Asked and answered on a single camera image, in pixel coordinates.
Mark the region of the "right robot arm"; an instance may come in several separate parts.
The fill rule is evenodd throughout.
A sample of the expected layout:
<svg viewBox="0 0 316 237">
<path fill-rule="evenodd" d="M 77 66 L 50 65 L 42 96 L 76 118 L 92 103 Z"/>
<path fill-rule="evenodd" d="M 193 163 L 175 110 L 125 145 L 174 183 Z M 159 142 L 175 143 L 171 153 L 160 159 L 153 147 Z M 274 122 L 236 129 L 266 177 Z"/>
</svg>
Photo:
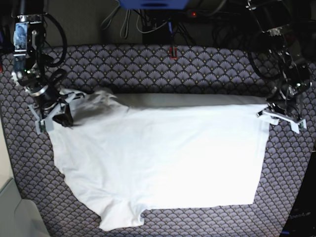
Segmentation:
<svg viewBox="0 0 316 237">
<path fill-rule="evenodd" d="M 67 72 L 60 68 L 67 54 L 67 39 L 58 21 L 44 10 L 42 0 L 20 0 L 16 15 L 14 43 L 14 66 L 12 80 L 35 101 L 29 110 L 35 117 L 38 134 L 49 132 L 58 123 L 63 127 L 74 124 L 71 104 L 84 97 L 82 92 L 62 92 L 58 83 L 66 78 Z M 62 54 L 59 61 L 43 52 L 46 42 L 45 19 L 57 28 L 62 39 Z"/>
</svg>

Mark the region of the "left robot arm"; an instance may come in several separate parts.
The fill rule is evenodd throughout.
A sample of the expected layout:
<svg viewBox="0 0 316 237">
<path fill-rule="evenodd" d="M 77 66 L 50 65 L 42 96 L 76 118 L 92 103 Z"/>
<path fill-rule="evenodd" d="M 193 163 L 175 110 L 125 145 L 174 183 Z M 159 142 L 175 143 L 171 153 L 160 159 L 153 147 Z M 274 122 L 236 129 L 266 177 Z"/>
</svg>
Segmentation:
<svg viewBox="0 0 316 237">
<path fill-rule="evenodd" d="M 312 79 L 293 29 L 290 10 L 282 0 L 249 0 L 246 8 L 258 24 L 260 32 L 273 40 L 268 51 L 276 58 L 279 69 L 279 73 L 272 77 L 261 74 L 255 66 L 252 53 L 248 53 L 255 73 L 263 79 L 275 81 L 266 99 L 268 106 L 258 116 L 267 115 L 287 121 L 293 132 L 300 133 L 301 129 L 307 128 L 302 115 L 302 96 L 312 86 Z"/>
</svg>

